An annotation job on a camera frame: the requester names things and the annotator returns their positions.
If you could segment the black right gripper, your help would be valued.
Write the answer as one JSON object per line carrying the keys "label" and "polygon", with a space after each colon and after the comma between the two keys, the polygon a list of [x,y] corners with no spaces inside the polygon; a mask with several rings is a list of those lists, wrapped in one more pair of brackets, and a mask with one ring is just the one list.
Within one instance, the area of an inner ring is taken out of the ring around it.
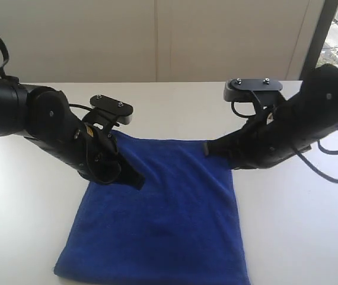
{"label": "black right gripper", "polygon": [[233,169],[268,169],[311,144],[311,124],[291,109],[276,109],[249,120],[243,127],[203,143],[205,156],[227,157]]}

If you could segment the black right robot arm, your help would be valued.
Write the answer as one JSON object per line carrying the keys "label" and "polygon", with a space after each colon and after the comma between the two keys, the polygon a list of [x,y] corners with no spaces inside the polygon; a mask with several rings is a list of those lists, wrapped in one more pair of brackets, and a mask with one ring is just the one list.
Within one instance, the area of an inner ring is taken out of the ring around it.
{"label": "black right robot arm", "polygon": [[268,78],[228,80],[225,101],[252,103],[255,114],[241,129],[205,142],[205,154],[227,159],[232,169],[268,169],[338,130],[338,68],[314,69],[289,99],[282,88]]}

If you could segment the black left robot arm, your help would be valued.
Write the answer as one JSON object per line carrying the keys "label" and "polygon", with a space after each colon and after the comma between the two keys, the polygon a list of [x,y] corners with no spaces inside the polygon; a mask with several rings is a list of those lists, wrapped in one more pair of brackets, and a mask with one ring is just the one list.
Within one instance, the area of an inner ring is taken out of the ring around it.
{"label": "black left robot arm", "polygon": [[111,133],[130,122],[133,107],[104,95],[92,96],[90,104],[79,118],[62,91],[0,79],[0,137],[22,136],[88,181],[141,189],[144,176],[123,157]]}

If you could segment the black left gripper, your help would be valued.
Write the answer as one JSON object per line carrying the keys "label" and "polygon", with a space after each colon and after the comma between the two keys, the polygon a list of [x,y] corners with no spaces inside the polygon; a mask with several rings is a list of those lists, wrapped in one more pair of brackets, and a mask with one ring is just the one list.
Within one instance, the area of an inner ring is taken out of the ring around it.
{"label": "black left gripper", "polygon": [[25,125],[26,139],[44,152],[75,169],[83,178],[107,185],[118,184],[141,190],[145,177],[98,132],[90,135],[78,118],[32,119]]}

